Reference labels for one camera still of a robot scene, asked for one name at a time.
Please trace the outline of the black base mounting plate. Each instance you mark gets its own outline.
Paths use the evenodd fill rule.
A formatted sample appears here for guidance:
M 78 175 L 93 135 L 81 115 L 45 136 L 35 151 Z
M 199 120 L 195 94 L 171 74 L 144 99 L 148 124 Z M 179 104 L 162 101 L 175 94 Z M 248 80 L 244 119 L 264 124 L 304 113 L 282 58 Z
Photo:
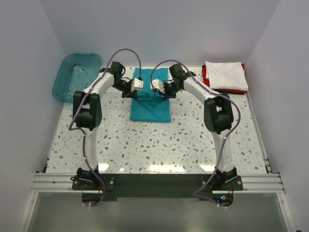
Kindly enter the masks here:
M 101 200 L 117 201 L 118 198 L 190 198 L 210 177 L 210 174 L 99 174 L 104 178 L 107 190 L 103 193 L 94 186 L 74 185 L 77 174 L 71 177 L 72 190 L 82 192 L 84 203 Z M 235 191 L 242 191 L 240 176 L 222 185 L 207 185 L 200 196 L 230 205 Z

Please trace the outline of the teal t shirt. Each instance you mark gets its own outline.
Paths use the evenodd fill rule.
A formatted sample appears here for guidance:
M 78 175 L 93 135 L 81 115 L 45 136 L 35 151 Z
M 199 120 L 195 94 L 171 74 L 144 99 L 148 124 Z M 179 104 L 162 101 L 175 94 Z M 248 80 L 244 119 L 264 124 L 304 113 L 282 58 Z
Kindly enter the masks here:
M 153 92 L 150 87 L 150 78 L 153 80 L 166 81 L 168 79 L 168 69 L 136 68 L 133 77 L 138 78 L 141 74 L 144 82 L 143 90 L 137 91 L 137 98 L 131 101 L 130 120 L 139 122 L 169 123 L 170 103 L 169 99 L 164 99 L 157 92 Z

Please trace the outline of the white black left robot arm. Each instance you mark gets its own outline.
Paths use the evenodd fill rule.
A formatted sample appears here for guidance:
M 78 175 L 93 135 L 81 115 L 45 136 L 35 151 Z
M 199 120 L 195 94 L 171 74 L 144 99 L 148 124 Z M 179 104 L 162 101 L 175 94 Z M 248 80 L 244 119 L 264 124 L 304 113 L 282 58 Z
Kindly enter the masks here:
M 122 98 L 137 97 L 137 90 L 143 86 L 140 77 L 125 80 L 126 69 L 120 62 L 113 61 L 110 67 L 102 68 L 97 78 L 89 87 L 76 91 L 73 95 L 73 116 L 69 125 L 70 131 L 82 132 L 82 160 L 88 170 L 79 168 L 78 179 L 73 179 L 74 185 L 102 191 L 107 190 L 104 178 L 99 175 L 96 152 L 96 138 L 102 123 L 101 97 L 110 88 L 119 90 Z

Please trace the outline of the teal translucent plastic bin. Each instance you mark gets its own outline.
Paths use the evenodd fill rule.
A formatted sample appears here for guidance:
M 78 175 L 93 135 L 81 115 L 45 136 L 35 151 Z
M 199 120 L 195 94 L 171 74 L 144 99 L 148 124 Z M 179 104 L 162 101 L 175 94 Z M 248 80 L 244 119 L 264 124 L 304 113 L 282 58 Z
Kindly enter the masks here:
M 93 53 L 74 53 L 61 63 L 54 86 L 53 97 L 64 103 L 73 102 L 73 94 L 82 91 L 97 78 L 102 66 L 101 56 Z

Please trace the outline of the aluminium extrusion rail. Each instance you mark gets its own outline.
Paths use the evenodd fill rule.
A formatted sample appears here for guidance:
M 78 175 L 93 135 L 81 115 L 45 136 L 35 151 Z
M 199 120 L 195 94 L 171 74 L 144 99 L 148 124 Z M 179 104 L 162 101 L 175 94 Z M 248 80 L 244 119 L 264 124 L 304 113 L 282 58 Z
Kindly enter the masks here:
M 194 192 L 199 188 L 214 192 L 244 191 L 250 193 L 284 193 L 279 174 L 240 175 L 226 182 L 214 177 L 209 183 L 209 174 L 100 174 L 97 179 L 89 171 L 80 174 L 36 173 L 32 192 L 95 192 L 104 182 L 107 191 L 120 188 L 129 190 L 165 190 L 179 188 Z

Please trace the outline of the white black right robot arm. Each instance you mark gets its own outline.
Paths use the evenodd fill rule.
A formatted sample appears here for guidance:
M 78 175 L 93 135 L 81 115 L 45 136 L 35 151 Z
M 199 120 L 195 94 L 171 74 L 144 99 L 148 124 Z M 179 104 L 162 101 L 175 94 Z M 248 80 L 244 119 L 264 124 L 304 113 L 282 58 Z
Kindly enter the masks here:
M 197 80 L 192 72 L 184 70 L 177 63 L 169 67 L 172 82 L 163 83 L 160 94 L 165 98 L 175 98 L 181 90 L 189 92 L 204 105 L 204 125 L 212 134 L 216 164 L 213 173 L 195 194 L 207 185 L 216 185 L 221 190 L 232 185 L 237 177 L 230 144 L 230 134 L 236 128 L 232 126 L 234 115 L 232 105 L 235 104 L 227 94 L 220 94 Z

